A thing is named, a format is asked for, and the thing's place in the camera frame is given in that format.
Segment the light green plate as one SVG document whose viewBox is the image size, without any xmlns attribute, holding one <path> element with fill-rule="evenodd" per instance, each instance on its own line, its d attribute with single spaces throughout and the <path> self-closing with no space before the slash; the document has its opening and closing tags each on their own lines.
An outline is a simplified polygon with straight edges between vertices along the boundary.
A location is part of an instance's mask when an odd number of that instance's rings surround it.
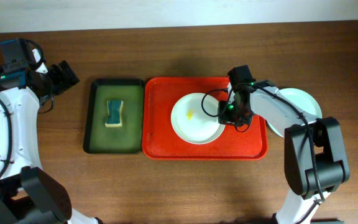
<svg viewBox="0 0 358 224">
<path fill-rule="evenodd" d="M 279 97 L 282 97 L 292 105 L 295 105 L 299 112 L 310 114 L 313 118 L 322 118 L 322 111 L 318 102 L 309 93 L 296 88 L 283 88 L 279 89 L 279 92 Z M 295 113 L 295 117 L 291 116 L 285 118 L 284 116 L 277 115 L 274 117 L 269 116 L 268 118 L 263 116 L 263 119 L 266 120 L 275 134 L 283 138 L 285 128 L 289 128 L 294 124 L 304 125 L 304 122 L 301 119 L 297 119 L 296 121 L 291 120 L 296 119 L 297 117 L 298 115 Z"/>
</svg>

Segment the yellow green sponge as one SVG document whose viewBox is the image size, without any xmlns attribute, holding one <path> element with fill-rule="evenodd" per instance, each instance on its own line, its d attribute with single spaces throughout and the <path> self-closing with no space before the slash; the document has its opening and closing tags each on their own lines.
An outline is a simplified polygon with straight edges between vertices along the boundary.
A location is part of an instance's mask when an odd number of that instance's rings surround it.
<svg viewBox="0 0 358 224">
<path fill-rule="evenodd" d="M 108 116 L 105 120 L 105 127 L 122 127 L 122 110 L 124 102 L 122 100 L 108 100 L 106 103 Z"/>
</svg>

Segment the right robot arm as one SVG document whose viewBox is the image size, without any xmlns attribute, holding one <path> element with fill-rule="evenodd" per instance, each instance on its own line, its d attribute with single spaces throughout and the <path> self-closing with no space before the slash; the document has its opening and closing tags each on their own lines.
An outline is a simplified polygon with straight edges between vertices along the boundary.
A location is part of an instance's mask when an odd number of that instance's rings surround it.
<svg viewBox="0 0 358 224">
<path fill-rule="evenodd" d="M 284 137 L 284 171 L 289 191 L 271 223 L 311 223 L 318 207 L 350 178 L 339 122 L 319 118 L 290 102 L 268 80 L 231 81 L 218 121 L 250 124 L 258 115 Z"/>
</svg>

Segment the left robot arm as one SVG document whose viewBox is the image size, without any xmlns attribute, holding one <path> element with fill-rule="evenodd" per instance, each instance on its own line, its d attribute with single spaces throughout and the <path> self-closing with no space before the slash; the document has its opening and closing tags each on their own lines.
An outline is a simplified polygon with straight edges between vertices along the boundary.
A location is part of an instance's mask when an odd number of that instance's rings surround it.
<svg viewBox="0 0 358 224">
<path fill-rule="evenodd" d="M 0 223 L 101 223 L 71 206 L 64 186 L 44 172 L 37 140 L 40 106 L 77 84 L 66 61 L 46 68 L 16 62 L 0 73 Z"/>
</svg>

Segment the white plate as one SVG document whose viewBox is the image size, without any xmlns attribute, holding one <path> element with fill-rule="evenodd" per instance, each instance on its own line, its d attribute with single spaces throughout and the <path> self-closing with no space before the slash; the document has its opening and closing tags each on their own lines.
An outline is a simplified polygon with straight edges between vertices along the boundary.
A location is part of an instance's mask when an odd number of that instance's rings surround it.
<svg viewBox="0 0 358 224">
<path fill-rule="evenodd" d="M 204 93 L 190 93 L 173 106 L 170 120 L 174 132 L 191 144 L 207 144 L 222 135 L 225 125 L 216 117 L 208 116 L 218 110 L 218 100 Z"/>
</svg>

